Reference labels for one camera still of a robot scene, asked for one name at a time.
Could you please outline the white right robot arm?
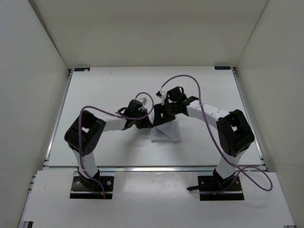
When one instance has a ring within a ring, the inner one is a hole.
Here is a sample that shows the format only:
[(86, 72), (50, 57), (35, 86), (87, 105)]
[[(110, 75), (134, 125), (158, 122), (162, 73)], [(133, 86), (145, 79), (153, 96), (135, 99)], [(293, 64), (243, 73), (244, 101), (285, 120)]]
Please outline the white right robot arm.
[(176, 115), (184, 114), (214, 127), (218, 131), (221, 152), (220, 162), (213, 171), (213, 186), (224, 190), (235, 175), (241, 156), (255, 140), (253, 132), (242, 111), (221, 110), (191, 96), (183, 101), (166, 98), (154, 106), (151, 129), (152, 142), (181, 142), (181, 131)]

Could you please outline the white skirt cloth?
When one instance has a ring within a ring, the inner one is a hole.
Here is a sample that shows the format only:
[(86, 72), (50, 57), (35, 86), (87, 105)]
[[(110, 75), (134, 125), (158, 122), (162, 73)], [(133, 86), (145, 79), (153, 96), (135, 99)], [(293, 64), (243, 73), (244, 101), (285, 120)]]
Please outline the white skirt cloth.
[(181, 130), (179, 125), (179, 120), (175, 119), (173, 121), (163, 123), (158, 126), (154, 126), (150, 130), (151, 142), (182, 142)]

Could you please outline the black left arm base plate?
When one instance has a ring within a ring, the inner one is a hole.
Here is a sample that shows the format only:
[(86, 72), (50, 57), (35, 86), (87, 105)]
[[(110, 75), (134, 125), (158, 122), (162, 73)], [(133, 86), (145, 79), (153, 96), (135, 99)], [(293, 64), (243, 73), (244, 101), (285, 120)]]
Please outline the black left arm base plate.
[(95, 199), (95, 200), (111, 200), (113, 197), (114, 190), (114, 173), (113, 172), (101, 172), (99, 177), (99, 182), (104, 188), (102, 188), (98, 183), (93, 181), (92, 184), (85, 182), (77, 172), (73, 175), (73, 181), (70, 189), (71, 199)]

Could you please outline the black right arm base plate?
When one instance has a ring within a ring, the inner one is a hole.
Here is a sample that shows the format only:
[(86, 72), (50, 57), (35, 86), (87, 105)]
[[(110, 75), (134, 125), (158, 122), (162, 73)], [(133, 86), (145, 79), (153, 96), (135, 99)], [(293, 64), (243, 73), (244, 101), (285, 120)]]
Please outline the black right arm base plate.
[(228, 180), (220, 180), (214, 175), (198, 176), (198, 184), (190, 186), (188, 191), (198, 190), (200, 201), (241, 201), (244, 193), (240, 178), (236, 175)]

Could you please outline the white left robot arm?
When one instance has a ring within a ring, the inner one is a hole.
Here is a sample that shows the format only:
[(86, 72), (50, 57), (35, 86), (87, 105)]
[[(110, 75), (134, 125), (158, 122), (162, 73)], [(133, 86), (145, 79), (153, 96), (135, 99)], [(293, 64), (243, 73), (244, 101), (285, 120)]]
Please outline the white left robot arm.
[(98, 118), (89, 111), (83, 111), (69, 127), (64, 140), (76, 157), (80, 181), (86, 188), (104, 191), (105, 185), (100, 180), (100, 171), (93, 154), (102, 133), (123, 131), (134, 125), (139, 129), (152, 128), (149, 117), (137, 119), (106, 114)]

